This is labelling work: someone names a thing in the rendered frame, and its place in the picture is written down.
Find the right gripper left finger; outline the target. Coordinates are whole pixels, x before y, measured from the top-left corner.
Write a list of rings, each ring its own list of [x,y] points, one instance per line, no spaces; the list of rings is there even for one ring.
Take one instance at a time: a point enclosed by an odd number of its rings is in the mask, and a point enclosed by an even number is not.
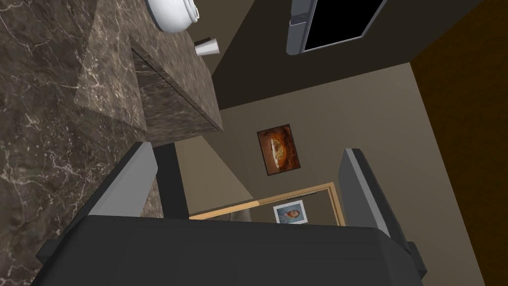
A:
[[[135,142],[64,233],[87,215],[141,216],[154,180],[161,191],[163,217],[189,218],[175,144],[152,147],[150,142]]]

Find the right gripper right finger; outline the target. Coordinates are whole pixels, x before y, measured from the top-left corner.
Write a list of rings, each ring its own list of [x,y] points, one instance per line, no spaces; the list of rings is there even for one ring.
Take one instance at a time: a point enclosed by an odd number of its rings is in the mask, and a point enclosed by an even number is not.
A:
[[[338,182],[348,225],[377,228],[402,249],[410,250],[401,226],[360,149],[344,149]]]

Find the white portrait picture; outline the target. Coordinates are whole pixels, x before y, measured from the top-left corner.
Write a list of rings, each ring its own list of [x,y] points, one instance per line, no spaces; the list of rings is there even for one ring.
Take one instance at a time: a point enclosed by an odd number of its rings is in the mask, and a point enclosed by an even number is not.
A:
[[[307,214],[302,200],[289,202],[273,207],[276,223],[304,224],[308,223]]]

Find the wooden framed doorway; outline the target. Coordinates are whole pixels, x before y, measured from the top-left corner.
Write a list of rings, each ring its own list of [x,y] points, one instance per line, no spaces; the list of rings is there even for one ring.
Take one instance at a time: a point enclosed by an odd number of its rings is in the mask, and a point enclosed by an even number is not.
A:
[[[200,214],[191,214],[189,216],[189,219],[194,219],[194,220],[209,219],[209,218],[217,217],[220,215],[226,215],[226,214],[235,213],[235,212],[239,212],[239,211],[243,211],[243,210],[249,210],[252,208],[258,208],[260,206],[279,203],[282,201],[289,202],[290,199],[300,199],[300,198],[308,197],[308,196],[314,195],[314,194],[321,192],[321,191],[325,191],[327,193],[329,204],[330,204],[330,207],[332,208],[333,217],[334,217],[334,221],[335,221],[336,225],[345,226],[346,223],[345,223],[344,215],[343,215],[343,212],[342,212],[342,209],[340,206],[340,200],[339,200],[337,191],[335,189],[335,185],[332,182],[314,186],[314,187],[310,187],[310,188],[297,190],[297,191],[292,191],[292,192],[277,195],[277,196],[272,196],[272,197],[265,198],[265,199],[250,200],[250,201],[238,203],[235,205],[231,205],[228,207],[216,209],[213,211],[205,211]]]

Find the white cup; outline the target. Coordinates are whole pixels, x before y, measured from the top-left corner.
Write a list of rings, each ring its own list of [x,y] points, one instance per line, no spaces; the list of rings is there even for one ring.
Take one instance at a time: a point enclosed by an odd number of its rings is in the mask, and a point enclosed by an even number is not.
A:
[[[194,50],[197,56],[214,55],[220,53],[218,42],[215,38],[207,38],[195,42]]]

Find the grey framed black window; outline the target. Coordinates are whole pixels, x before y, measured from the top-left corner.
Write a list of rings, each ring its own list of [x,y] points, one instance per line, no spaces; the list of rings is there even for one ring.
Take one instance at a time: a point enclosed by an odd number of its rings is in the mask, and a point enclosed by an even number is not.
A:
[[[387,0],[292,0],[286,53],[361,39]]]

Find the white round pot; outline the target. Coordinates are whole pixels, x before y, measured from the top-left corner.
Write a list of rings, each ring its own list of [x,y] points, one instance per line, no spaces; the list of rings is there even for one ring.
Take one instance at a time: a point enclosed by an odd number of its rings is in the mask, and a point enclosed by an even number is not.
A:
[[[193,0],[145,0],[145,2],[154,24],[162,32],[182,32],[200,18]]]

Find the orange framed wall picture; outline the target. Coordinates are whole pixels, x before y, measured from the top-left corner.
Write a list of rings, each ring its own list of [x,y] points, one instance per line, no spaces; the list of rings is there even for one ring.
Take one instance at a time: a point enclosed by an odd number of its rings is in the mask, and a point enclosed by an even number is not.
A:
[[[258,131],[257,138],[268,176],[301,168],[289,124]]]

